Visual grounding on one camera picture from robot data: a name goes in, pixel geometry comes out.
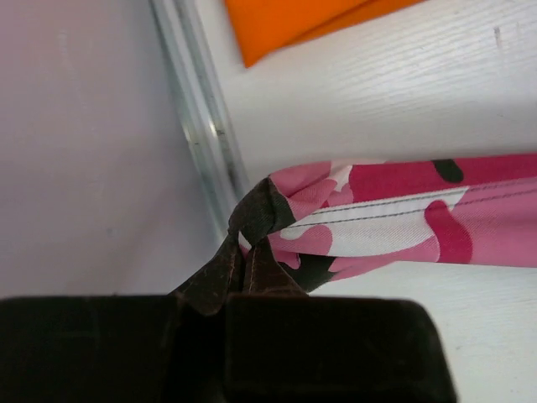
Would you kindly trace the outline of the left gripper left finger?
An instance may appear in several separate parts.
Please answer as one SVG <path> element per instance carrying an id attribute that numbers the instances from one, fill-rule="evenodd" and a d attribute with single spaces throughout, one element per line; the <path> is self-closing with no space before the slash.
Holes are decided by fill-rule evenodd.
<path id="1" fill-rule="evenodd" d="M 169 294 L 202 316 L 216 315 L 227 296 L 241 290 L 244 267 L 237 236 L 227 235 L 211 260 Z"/>

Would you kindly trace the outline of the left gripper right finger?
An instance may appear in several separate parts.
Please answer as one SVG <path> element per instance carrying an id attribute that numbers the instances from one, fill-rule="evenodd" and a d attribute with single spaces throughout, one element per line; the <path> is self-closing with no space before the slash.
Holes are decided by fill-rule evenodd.
<path id="1" fill-rule="evenodd" d="M 248 252 L 242 292 L 262 296 L 307 296 L 276 261 L 269 241 L 259 241 Z"/>

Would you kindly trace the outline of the pink camouflage trousers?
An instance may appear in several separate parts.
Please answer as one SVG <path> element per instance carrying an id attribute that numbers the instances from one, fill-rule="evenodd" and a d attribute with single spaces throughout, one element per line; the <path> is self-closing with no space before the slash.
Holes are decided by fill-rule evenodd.
<path id="1" fill-rule="evenodd" d="M 229 233 L 304 290 L 399 261 L 536 265 L 536 157 L 359 163 L 274 172 Z"/>

